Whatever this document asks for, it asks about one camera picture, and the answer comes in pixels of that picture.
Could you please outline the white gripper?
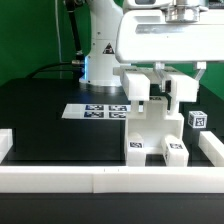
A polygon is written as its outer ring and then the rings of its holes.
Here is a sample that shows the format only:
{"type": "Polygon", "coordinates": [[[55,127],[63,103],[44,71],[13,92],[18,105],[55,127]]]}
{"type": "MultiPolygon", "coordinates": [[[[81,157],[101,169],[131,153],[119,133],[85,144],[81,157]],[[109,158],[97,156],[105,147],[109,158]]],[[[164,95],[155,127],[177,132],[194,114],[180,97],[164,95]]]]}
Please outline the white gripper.
{"type": "Polygon", "coordinates": [[[164,63],[195,62],[199,81],[206,62],[224,61],[224,10],[202,12],[196,23],[167,23],[161,10],[129,11],[119,25],[115,56],[120,63],[155,62],[162,92],[171,91],[164,63]]]}

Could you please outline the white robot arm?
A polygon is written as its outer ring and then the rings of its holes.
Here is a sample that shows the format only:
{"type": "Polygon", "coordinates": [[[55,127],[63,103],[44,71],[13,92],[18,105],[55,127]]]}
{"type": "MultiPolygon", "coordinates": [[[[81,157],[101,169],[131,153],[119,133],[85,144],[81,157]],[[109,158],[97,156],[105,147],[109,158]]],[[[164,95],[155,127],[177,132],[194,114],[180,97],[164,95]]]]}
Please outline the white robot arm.
{"type": "Polygon", "coordinates": [[[91,49],[80,84],[96,92],[122,90],[116,68],[152,64],[160,79],[167,64],[192,63],[199,80],[224,62],[224,0],[86,0],[91,49]]]}

